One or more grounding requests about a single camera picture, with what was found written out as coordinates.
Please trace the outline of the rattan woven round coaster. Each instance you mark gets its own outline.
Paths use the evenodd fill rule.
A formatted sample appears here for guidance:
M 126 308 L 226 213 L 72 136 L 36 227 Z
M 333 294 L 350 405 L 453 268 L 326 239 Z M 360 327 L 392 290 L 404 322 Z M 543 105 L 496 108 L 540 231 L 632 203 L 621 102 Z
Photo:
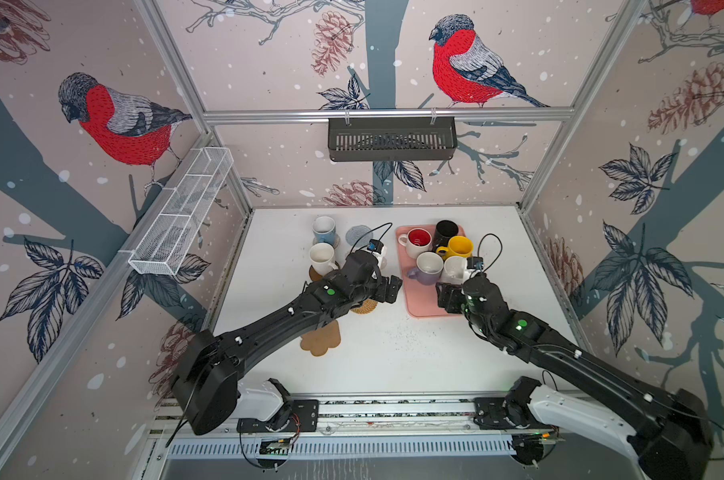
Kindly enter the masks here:
M 374 311 L 377 306 L 378 306 L 377 301 L 372 300 L 372 299 L 367 299 L 360 306 L 352 308 L 351 311 L 356 314 L 359 314 L 359 315 L 364 315 L 364 314 L 369 314 L 372 311 Z

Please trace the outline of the blue woven round coaster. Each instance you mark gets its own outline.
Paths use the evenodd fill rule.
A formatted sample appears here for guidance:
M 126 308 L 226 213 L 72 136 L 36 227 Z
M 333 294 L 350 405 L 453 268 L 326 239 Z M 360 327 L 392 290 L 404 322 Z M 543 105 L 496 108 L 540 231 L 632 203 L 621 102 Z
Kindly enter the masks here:
M 351 246 L 366 245 L 372 238 L 371 228 L 366 225 L 352 226 L 345 234 L 346 242 Z

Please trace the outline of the dark brown scratched round coaster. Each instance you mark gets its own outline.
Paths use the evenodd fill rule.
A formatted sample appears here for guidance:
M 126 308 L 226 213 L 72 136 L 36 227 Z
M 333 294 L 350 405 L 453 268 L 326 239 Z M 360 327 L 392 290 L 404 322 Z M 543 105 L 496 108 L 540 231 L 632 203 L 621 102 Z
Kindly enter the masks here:
M 309 278 L 312 282 L 319 281 L 323 278 L 321 274 L 319 274 L 313 266 L 309 267 Z

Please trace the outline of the pink rectangular tray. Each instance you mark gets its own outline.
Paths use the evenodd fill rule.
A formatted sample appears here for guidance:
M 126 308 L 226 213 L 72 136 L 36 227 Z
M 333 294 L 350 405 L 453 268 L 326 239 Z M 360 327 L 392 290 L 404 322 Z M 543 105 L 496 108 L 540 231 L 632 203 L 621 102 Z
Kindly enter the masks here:
M 398 242 L 398 235 L 406 233 L 408 230 L 416 227 L 423 228 L 433 235 L 437 223 L 431 225 L 401 226 L 396 230 L 397 255 L 400 270 L 403 275 L 402 292 L 405 296 L 407 310 L 414 318 L 441 317 L 445 316 L 447 312 L 437 306 L 436 284 L 440 282 L 440 280 L 435 285 L 426 286 L 407 277 L 407 272 L 416 266 L 416 259 L 411 259 L 406 255 L 405 248 Z M 460 226 L 459 235 L 465 236 L 464 230 Z

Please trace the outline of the yellow mug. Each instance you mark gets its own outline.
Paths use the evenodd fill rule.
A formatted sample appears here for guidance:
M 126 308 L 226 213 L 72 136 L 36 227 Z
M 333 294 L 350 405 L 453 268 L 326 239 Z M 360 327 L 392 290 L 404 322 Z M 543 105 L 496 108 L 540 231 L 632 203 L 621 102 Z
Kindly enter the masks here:
M 449 239 L 446 246 L 438 247 L 436 254 L 444 260 L 452 257 L 469 258 L 472 256 L 473 249 L 473 242 L 469 238 L 456 235 Z

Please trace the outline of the light blue mug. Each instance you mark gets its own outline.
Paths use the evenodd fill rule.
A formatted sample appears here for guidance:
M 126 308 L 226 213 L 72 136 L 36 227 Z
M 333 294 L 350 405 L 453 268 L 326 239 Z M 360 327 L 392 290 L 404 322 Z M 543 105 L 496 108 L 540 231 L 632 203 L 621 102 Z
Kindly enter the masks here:
M 337 243 L 336 222 L 330 216 L 318 216 L 312 223 L 313 244 L 328 244 L 335 246 Z

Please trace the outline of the small white cup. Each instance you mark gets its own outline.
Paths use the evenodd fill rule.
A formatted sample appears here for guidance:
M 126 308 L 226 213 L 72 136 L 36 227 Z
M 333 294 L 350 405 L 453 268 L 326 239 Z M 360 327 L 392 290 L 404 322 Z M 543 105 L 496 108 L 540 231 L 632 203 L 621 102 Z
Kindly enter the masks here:
M 435 285 L 441 278 L 444 261 L 434 252 L 423 252 L 416 258 L 416 266 L 407 272 L 409 279 L 422 285 Z

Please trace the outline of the white mug red inside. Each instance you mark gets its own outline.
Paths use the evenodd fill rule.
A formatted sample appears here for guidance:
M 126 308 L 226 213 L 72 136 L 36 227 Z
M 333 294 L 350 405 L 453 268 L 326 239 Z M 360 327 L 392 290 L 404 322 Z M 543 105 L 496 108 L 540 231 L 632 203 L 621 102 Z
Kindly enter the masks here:
M 405 253 L 409 258 L 416 259 L 422 253 L 431 250 L 432 235 L 427 230 L 416 227 L 399 234 L 398 242 L 405 248 Z

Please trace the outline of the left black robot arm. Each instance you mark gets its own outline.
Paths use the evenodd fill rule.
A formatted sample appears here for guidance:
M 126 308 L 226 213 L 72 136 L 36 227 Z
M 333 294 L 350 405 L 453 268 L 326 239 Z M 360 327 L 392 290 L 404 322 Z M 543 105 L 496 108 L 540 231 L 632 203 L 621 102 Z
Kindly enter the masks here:
M 364 301 L 393 304 L 403 281 L 381 273 L 369 251 L 347 256 L 344 266 L 306 284 L 291 302 L 239 329 L 215 336 L 197 333 L 180 356 L 170 387 L 183 417 L 196 435 L 205 435 L 231 417 L 286 422 L 288 392 L 268 380 L 263 390 L 248 389 L 243 379 L 258 363 L 286 344 L 319 330 Z

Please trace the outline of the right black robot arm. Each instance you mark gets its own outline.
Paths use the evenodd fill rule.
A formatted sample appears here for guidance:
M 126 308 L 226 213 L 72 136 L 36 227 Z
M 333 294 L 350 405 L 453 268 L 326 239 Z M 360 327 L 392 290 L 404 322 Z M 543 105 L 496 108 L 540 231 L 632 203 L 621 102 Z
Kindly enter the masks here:
M 527 376 L 506 396 L 478 398 L 476 424 L 486 430 L 560 427 L 634 461 L 649 479 L 701 479 L 714 439 L 703 402 L 631 378 L 567 340 L 545 321 L 514 310 L 479 273 L 461 285 L 439 283 L 437 304 L 464 316 L 481 340 L 572 384 L 587 400 Z

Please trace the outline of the black mug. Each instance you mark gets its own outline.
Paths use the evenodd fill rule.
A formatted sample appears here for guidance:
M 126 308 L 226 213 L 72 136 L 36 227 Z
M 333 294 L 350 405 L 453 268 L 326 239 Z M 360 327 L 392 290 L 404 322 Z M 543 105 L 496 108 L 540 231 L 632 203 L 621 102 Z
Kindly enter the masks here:
M 447 247 L 449 241 L 459 235 L 459 226 L 451 220 L 439 221 L 432 235 L 432 247 L 436 251 L 440 247 Z

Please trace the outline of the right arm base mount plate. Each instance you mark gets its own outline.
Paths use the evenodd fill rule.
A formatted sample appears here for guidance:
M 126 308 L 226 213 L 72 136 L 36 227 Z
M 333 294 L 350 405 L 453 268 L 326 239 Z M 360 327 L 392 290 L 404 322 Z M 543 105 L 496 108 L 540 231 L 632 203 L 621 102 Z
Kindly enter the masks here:
M 543 430 L 554 426 L 541 423 L 524 402 L 502 397 L 476 397 L 473 399 L 474 423 L 481 430 Z

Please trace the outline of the aluminium front rail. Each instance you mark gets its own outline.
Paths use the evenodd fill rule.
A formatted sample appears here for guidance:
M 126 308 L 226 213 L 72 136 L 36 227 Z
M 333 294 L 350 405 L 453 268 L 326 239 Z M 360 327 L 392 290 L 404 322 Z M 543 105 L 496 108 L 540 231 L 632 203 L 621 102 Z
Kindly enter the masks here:
M 625 414 L 617 413 L 596 401 L 556 391 L 528 377 L 521 378 L 502 397 L 508 401 L 517 400 L 528 405 L 533 416 L 541 423 L 555 427 L 553 431 L 543 430 L 481 430 L 473 421 L 475 409 L 473 399 L 341 399 L 319 401 L 319 414 L 315 432 L 303 433 L 256 433 L 243 434 L 236 431 L 239 419 L 231 417 L 212 432 L 213 436 L 235 434 L 286 438 L 290 435 L 381 435 L 388 431 L 396 435 L 424 434 L 445 435 L 458 431 L 490 431 L 508 435 L 546 435 L 565 429 L 609 447 L 622 449 L 638 433 Z M 147 429 L 152 438 L 170 441 L 173 436 L 199 436 L 194 434 L 183 417 L 182 407 L 178 412 L 159 416 Z

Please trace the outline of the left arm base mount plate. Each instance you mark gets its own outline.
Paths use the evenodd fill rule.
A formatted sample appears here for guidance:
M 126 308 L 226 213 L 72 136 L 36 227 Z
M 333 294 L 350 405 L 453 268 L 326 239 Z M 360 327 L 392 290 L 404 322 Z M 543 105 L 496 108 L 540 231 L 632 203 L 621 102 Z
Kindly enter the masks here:
M 236 431 L 243 434 L 315 432 L 318 414 L 318 400 L 289 400 L 265 421 L 239 419 Z

